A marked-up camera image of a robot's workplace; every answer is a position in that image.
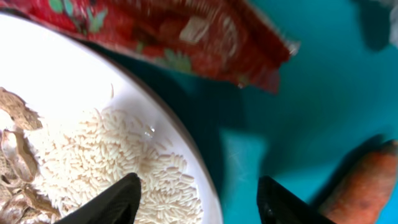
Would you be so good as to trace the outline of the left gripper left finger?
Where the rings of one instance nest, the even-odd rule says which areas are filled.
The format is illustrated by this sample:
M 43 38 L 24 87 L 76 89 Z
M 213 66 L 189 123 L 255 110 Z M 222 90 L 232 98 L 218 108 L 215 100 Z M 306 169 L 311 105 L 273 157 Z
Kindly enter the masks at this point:
M 133 224 L 141 200 L 141 180 L 129 173 L 56 224 Z

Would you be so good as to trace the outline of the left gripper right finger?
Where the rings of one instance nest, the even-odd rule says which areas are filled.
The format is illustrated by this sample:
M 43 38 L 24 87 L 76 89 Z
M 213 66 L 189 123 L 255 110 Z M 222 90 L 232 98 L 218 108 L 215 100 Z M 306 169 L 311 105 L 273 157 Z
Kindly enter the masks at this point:
M 335 224 L 268 175 L 261 177 L 257 186 L 262 224 Z

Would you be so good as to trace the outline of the rice and peanut shells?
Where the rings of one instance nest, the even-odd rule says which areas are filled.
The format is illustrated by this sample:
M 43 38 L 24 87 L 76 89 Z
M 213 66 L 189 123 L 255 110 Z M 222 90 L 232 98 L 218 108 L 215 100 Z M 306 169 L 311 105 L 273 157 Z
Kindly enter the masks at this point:
M 183 156 L 144 136 L 150 128 L 105 108 L 71 121 L 40 118 L 1 90 L 15 129 L 1 132 L 1 222 L 56 223 L 117 181 L 139 178 L 134 223 L 202 223 L 204 210 Z

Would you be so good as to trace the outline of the large white plate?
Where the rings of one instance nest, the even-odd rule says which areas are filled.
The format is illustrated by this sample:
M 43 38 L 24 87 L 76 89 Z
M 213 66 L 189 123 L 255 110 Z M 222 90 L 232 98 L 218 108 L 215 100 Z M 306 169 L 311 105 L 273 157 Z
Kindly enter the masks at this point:
M 43 117 L 57 114 L 69 121 L 81 110 L 109 106 L 127 111 L 153 130 L 148 141 L 187 160 L 203 222 L 223 222 L 218 194 L 190 133 L 150 87 L 109 58 L 26 19 L 1 14 L 1 86 Z

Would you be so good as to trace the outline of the orange carrot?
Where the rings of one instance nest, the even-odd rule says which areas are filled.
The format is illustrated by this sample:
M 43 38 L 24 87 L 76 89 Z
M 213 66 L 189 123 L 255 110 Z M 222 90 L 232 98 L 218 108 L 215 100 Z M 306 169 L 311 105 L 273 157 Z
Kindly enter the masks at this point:
M 319 212 L 338 224 L 374 224 L 397 182 L 397 141 L 364 155 L 349 171 Z

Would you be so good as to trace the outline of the teal plastic tray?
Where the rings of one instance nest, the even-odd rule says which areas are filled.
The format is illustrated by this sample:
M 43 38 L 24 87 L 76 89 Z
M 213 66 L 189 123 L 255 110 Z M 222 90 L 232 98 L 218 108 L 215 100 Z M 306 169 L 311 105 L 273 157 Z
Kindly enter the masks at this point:
M 101 47 L 146 82 L 195 140 L 225 223 L 259 223 L 257 181 L 270 175 L 319 206 L 361 154 L 397 137 L 397 49 L 377 1 L 257 0 L 297 55 L 279 91 L 166 71 Z

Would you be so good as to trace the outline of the red snack wrapper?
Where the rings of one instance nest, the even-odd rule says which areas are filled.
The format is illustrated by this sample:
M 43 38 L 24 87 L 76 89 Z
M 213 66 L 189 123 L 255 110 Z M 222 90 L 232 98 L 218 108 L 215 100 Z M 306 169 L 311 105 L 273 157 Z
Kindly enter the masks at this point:
M 244 0 L 1 0 L 1 7 L 119 54 L 271 93 L 299 49 Z

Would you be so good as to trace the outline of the large crumpled white tissue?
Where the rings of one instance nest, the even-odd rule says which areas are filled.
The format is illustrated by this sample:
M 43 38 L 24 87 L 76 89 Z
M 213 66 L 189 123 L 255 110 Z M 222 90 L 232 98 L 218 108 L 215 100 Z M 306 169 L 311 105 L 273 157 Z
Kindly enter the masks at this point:
M 379 11 L 373 25 L 373 34 L 376 39 L 386 40 L 397 47 L 397 0 L 370 0 Z

